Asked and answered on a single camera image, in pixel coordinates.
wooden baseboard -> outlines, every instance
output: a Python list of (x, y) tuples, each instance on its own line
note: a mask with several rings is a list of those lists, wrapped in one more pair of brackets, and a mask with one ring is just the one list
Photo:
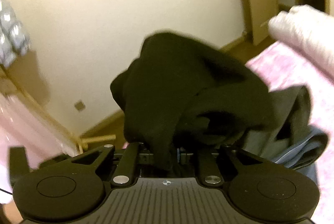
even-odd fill
[(96, 124), (94, 127), (90, 128), (88, 131), (84, 132), (80, 135), (80, 138), (89, 138), (96, 135), (97, 132), (101, 131), (106, 126), (109, 126), (111, 124), (115, 124), (119, 122), (119, 120), (124, 119), (124, 113), (122, 110), (118, 110), (115, 113), (111, 114), (110, 116), (107, 116), (105, 119), (103, 119), (101, 122)]
[(230, 49), (234, 48), (235, 46), (239, 45), (242, 42), (251, 41), (252, 37), (253, 37), (252, 32), (244, 32), (240, 38), (237, 38), (228, 43), (227, 45), (223, 46), (222, 48), (220, 48), (220, 51), (226, 53), (227, 51), (229, 51)]

wooden floor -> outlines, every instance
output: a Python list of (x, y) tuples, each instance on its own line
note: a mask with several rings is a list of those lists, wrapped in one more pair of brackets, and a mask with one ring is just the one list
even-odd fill
[[(226, 51), (226, 53), (230, 54), (231, 56), (235, 57), (239, 61), (246, 63), (249, 59), (257, 56), (261, 53), (265, 48), (270, 46), (274, 42), (273, 39), (270, 37), (263, 40), (259, 45), (254, 46), (252, 42), (245, 41), (241, 42), (235, 47), (231, 48), (230, 50)], [(125, 143), (125, 139), (123, 136), (123, 125), (124, 125), (124, 116), (117, 116), (115, 120), (110, 122), (109, 124), (104, 125), (103, 128), (100, 128), (96, 131), (89, 131), (82, 135), (81, 137), (97, 137), (107, 134), (115, 134), (116, 140), (112, 142), (112, 144), (116, 147), (116, 149), (121, 149), (123, 144)], [(100, 143), (93, 143), (89, 146), (89, 149), (94, 147), (98, 147), (110, 142), (100, 142)]]

blue fabric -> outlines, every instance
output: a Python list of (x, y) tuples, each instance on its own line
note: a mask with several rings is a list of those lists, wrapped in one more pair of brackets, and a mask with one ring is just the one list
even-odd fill
[(322, 130), (309, 126), (309, 134), (296, 144), (288, 147), (270, 160), (294, 169), (318, 183), (315, 161), (325, 150), (328, 135)]

floor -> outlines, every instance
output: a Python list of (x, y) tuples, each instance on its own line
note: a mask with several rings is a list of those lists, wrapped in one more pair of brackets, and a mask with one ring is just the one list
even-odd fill
[[(274, 42), (273, 39), (270, 37), (263, 40), (259, 45), (254, 46), (250, 41), (244, 41), (235, 47), (228, 50), (226, 53), (230, 54), (231, 56), (235, 57), (236, 59), (240, 60), (243, 63), (246, 63), (249, 59), (257, 56), (261, 51), (265, 48), (270, 46)], [(99, 129), (95, 132), (89, 132), (81, 137), (97, 137), (107, 134), (115, 134), (116, 140), (113, 142), (99, 142), (93, 143), (89, 145), (89, 149), (107, 144), (112, 143), (116, 149), (121, 149), (123, 144), (125, 143), (125, 139), (123, 136), (123, 124), (124, 124), (124, 116), (118, 116), (113, 122), (107, 124), (102, 129)]]
[(8, 219), (6, 218), (3, 210), (2, 210), (2, 204), (0, 204), (0, 224), (10, 224)]

black device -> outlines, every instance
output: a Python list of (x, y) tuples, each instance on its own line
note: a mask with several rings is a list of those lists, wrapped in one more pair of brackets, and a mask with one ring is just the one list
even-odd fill
[(165, 177), (143, 144), (105, 145), (13, 176), (13, 197), (22, 224), (312, 223), (318, 187), (294, 170), (229, 146), (178, 160)]

